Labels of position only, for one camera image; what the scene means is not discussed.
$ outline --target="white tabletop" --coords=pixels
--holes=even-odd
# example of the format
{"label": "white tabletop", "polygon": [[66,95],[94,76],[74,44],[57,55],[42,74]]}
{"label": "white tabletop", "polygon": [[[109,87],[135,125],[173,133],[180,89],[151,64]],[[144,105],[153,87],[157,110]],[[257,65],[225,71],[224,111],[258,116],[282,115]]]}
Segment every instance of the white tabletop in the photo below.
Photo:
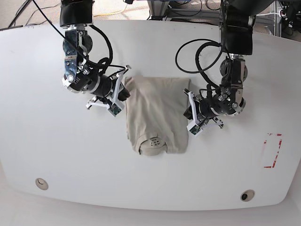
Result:
{"label": "white tabletop", "polygon": [[[219,41],[218,27],[202,24],[95,25],[112,43],[113,63],[132,66],[127,76],[190,76],[175,66],[178,48],[197,38]],[[107,56],[101,36],[89,28],[88,33],[94,43],[91,59]],[[102,108],[88,111],[89,95],[62,86],[63,40],[50,26],[0,32],[0,160],[9,184],[61,200],[144,210],[220,210],[281,202],[301,158],[301,44],[263,34],[253,37],[243,114],[222,117],[224,129],[190,136],[185,154],[146,157],[127,140],[125,112],[113,118]],[[200,44],[179,55],[182,67],[196,69]],[[208,48],[201,64],[209,65],[217,52]],[[216,82],[223,59],[208,72]],[[205,88],[199,74],[192,82]],[[273,165],[278,151],[275,167],[264,168]],[[36,178],[45,179],[49,189],[38,189]],[[255,197],[242,202],[241,194],[250,189]]]}

